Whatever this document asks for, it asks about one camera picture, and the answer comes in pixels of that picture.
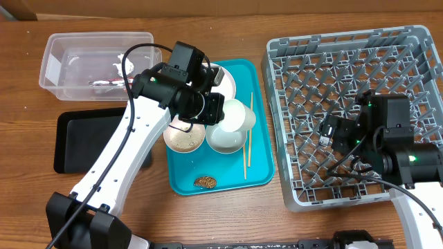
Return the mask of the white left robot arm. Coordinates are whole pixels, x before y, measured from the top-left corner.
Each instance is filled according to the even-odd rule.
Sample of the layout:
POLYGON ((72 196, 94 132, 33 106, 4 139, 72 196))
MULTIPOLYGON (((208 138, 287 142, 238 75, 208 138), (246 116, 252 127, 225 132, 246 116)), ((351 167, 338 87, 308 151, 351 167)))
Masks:
POLYGON ((175 117, 213 125, 223 119, 224 96, 211 92, 219 69, 195 73, 155 66, 127 85, 129 101, 97 161, 70 194, 53 193, 46 205, 49 248, 150 248, 120 216, 141 165, 175 117))

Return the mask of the grey dishwasher rack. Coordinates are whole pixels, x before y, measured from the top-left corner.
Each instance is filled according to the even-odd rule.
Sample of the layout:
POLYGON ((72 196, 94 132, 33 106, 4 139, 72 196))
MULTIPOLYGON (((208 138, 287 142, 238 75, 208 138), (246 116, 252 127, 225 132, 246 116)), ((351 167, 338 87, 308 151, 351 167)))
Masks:
POLYGON ((329 115, 354 119, 368 90, 410 100, 417 142, 442 146, 442 60, 425 26, 400 26, 270 40, 262 59, 286 208, 306 212, 385 201, 389 195, 318 144, 329 115))

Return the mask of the grey empty bowl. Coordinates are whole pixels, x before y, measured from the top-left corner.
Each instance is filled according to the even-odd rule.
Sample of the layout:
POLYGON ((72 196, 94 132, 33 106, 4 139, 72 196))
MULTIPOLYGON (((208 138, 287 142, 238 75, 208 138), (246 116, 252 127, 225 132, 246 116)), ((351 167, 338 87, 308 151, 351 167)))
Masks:
POLYGON ((206 127, 206 141, 208 145, 220 154, 233 154, 239 151, 246 143, 247 132, 226 132, 218 124, 206 127))

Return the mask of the white paper cup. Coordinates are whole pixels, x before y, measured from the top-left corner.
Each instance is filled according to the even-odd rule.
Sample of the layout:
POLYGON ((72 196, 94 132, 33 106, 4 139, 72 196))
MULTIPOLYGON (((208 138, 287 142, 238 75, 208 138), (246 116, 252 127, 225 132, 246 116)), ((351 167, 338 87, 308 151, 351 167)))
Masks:
POLYGON ((225 101, 224 119, 219 122, 225 132, 248 131, 255 126, 256 116, 245 104, 236 99, 225 101))

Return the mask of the teal plastic tray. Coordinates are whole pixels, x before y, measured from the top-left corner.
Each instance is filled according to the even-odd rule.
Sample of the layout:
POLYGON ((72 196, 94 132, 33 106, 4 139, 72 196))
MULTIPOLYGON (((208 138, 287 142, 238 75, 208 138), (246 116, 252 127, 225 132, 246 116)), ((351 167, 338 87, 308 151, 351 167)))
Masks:
POLYGON ((246 59, 219 61, 216 64, 226 68, 233 76, 237 100, 249 105, 253 92, 256 123, 252 128, 251 167, 246 169, 247 179, 244 180, 243 151, 223 155, 211 149, 206 141, 190 153, 178 153, 167 148, 170 185, 177 194, 183 196, 265 185, 275 173, 266 113, 255 66, 246 59), (206 189, 194 186, 194 181, 202 176, 215 178, 216 187, 206 189))

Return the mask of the white round plate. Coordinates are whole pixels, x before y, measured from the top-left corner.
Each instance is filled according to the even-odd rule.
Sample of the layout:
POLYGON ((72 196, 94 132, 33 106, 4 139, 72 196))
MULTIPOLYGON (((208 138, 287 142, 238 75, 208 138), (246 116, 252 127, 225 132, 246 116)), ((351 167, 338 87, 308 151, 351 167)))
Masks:
POLYGON ((225 100, 235 98, 236 84, 233 76, 230 72, 215 63, 210 64, 211 73, 208 74, 208 64, 203 63, 200 66, 200 76, 204 89, 201 91, 202 95, 208 95, 209 93, 221 93, 225 100))

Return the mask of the wooden chopstick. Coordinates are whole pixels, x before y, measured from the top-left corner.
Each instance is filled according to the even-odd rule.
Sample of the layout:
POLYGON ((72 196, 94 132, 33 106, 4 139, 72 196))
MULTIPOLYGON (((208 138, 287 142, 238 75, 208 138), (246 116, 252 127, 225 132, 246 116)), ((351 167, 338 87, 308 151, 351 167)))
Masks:
POLYGON ((247 173, 246 173, 246 168, 247 168, 247 159, 246 159, 246 141, 248 138, 248 132, 244 131, 243 134, 245 135, 245 143, 243 144, 242 147, 242 151, 243 151, 243 172, 244 172, 244 180, 247 179, 247 173))
MULTIPOLYGON (((253 92, 251 92, 250 109, 253 112, 253 92)), ((248 165, 247 165, 247 167, 251 167, 252 128, 249 130, 248 138, 249 138, 249 140, 248 140, 248 165)))

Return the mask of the clear plastic bin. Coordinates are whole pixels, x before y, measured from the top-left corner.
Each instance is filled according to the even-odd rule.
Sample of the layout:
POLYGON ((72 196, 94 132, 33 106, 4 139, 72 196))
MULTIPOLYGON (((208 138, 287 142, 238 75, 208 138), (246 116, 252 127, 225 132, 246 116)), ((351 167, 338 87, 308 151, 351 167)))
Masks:
POLYGON ((48 38, 39 86, 63 101, 125 101, 125 86, 89 86, 88 82, 123 78, 128 48, 152 43, 149 32, 55 33, 48 38))

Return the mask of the red snack wrapper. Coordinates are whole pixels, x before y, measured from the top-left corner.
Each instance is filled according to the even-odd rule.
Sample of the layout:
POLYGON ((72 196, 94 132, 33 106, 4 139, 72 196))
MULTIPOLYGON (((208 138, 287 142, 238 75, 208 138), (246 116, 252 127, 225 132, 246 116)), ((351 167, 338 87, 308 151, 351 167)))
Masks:
POLYGON ((111 80, 96 80, 88 82, 89 86, 124 86, 125 81, 123 78, 111 79, 111 80))

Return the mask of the brown food scrap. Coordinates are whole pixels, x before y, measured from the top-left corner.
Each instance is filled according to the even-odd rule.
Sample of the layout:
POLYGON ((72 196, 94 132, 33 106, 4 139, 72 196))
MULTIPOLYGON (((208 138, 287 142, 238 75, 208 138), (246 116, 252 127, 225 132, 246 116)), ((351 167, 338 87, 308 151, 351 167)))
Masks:
POLYGON ((194 186, 203 187, 206 189, 212 189, 216 187, 216 185, 217 185, 216 179, 210 176, 202 176, 194 181, 194 186))

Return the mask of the right wooden chopstick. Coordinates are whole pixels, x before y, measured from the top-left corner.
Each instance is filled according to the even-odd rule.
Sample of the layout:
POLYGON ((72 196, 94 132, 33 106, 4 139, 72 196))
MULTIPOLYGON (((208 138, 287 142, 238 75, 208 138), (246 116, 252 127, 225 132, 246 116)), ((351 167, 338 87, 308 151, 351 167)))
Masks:
MULTIPOLYGON (((253 92, 251 92, 250 109, 253 112, 253 92)), ((249 138, 249 140, 248 140, 248 165, 247 165, 247 167, 251 167, 252 128, 249 130, 248 138, 249 138)))

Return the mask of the left wooden chopstick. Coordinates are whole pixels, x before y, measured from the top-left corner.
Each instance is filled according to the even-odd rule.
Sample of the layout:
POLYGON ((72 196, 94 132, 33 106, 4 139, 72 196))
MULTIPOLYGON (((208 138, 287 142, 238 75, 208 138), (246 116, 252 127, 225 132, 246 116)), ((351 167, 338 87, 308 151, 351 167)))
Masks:
POLYGON ((246 159, 246 141, 248 138, 248 132, 244 131, 243 134, 245 135, 245 143, 243 144, 242 147, 242 151, 243 151, 243 172, 244 172, 244 180, 247 179, 247 173, 246 173, 246 168, 247 168, 247 159, 246 159))

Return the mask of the beige bowl with crumbs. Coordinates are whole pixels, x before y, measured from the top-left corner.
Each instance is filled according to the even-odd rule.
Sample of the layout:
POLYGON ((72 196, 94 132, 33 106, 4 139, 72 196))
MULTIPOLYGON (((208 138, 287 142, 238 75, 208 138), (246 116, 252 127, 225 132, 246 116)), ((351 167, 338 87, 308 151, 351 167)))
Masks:
POLYGON ((163 139, 172 151, 190 153, 203 144, 205 134, 204 125, 183 122, 176 116, 163 132, 163 139))

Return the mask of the black rectangular tray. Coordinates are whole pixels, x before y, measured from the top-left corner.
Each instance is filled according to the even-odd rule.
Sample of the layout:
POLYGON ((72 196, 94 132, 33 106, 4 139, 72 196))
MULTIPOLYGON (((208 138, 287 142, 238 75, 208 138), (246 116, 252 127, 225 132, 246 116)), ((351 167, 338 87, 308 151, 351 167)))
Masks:
POLYGON ((55 172, 88 172, 114 134, 124 112, 124 107, 118 107, 62 113, 57 119, 55 172))

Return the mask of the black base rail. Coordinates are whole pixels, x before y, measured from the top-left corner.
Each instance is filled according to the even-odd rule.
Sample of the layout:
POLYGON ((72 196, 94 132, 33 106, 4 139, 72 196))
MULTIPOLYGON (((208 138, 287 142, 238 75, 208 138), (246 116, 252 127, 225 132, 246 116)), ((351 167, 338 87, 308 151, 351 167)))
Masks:
POLYGON ((301 239, 296 242, 267 243, 152 243, 149 249, 394 249, 392 239, 374 239, 366 230, 343 230, 331 239, 301 239))

